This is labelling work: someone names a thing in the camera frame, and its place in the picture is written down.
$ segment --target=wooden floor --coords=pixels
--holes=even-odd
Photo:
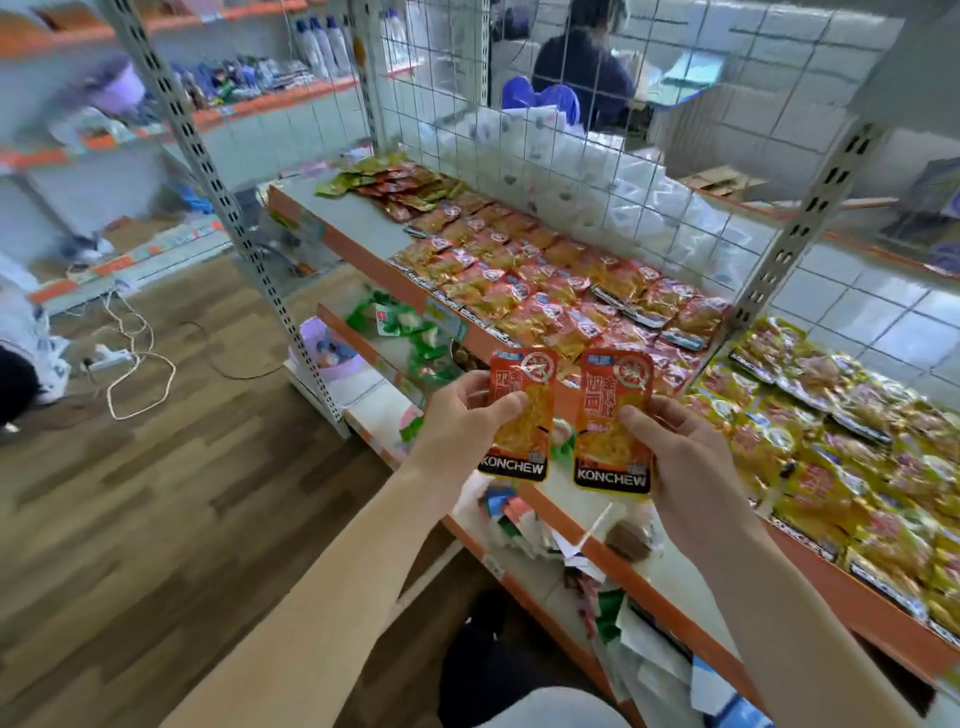
[[[233,381],[210,367],[208,356],[250,376],[285,352],[274,314],[231,260],[191,268],[133,302],[155,327],[156,350],[177,363],[170,399],[118,423],[95,396],[103,382],[78,380],[79,395],[0,440],[0,728],[158,725],[389,475],[282,373]],[[295,311],[308,315],[309,303]],[[210,332],[209,344],[187,320]],[[107,323],[95,303],[54,328],[79,337]],[[121,345],[108,331],[93,338]],[[117,388],[118,414],[149,404],[166,377],[162,365],[144,364]],[[435,531],[415,570],[449,541]],[[493,585],[458,555],[381,639],[338,725],[436,724],[445,645],[472,598]],[[565,682],[583,684],[519,610],[510,633]]]

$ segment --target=purple container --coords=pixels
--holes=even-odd
[[[120,116],[143,101],[146,89],[136,75],[133,62],[118,56],[85,86],[86,100],[103,113]]]

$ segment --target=electrical cord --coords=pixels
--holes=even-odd
[[[192,327],[198,328],[198,329],[200,330],[200,333],[204,336],[204,341],[205,341],[205,343],[206,343],[207,345],[209,345],[209,343],[210,343],[210,332],[207,331],[206,328],[204,328],[204,326],[203,326],[202,324],[198,324],[196,321],[184,321],[184,322],[181,323],[180,325],[181,325],[181,326],[192,326]],[[278,365],[275,366],[273,369],[271,369],[269,372],[264,372],[263,374],[251,375],[251,376],[237,376],[237,375],[228,374],[227,372],[225,372],[224,370],[222,370],[220,367],[218,367],[218,366],[214,363],[213,359],[210,357],[210,352],[209,352],[208,349],[204,349],[204,356],[206,356],[206,363],[210,365],[210,369],[212,369],[212,370],[213,370],[214,372],[216,372],[218,375],[222,376],[224,379],[231,379],[232,381],[252,381],[252,380],[254,380],[254,379],[262,379],[264,376],[270,376],[271,374],[275,374],[276,372],[279,372],[279,371],[283,368],[283,365],[282,365],[282,364],[278,364]]]

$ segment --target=white bottle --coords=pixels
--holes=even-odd
[[[324,33],[324,27],[320,24],[320,21],[313,15],[310,16],[310,31],[313,34],[313,37],[317,40],[317,46],[319,47],[320,55],[324,59],[326,70],[329,71],[330,78],[332,79],[337,76],[343,76],[345,73],[348,73],[348,71],[338,67],[339,64],[334,56],[333,49],[330,47],[330,39],[327,37],[326,33]]]
[[[337,27],[337,21],[333,15],[326,17],[326,36],[330,40],[330,46],[333,48],[333,57],[337,60],[337,66],[340,68],[340,75],[346,76],[352,72],[350,66],[350,56],[347,53],[347,42],[344,40],[344,32]]]

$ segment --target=white cloth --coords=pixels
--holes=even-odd
[[[483,728],[630,728],[623,716],[600,698],[572,688],[540,688],[499,716],[488,720]]]

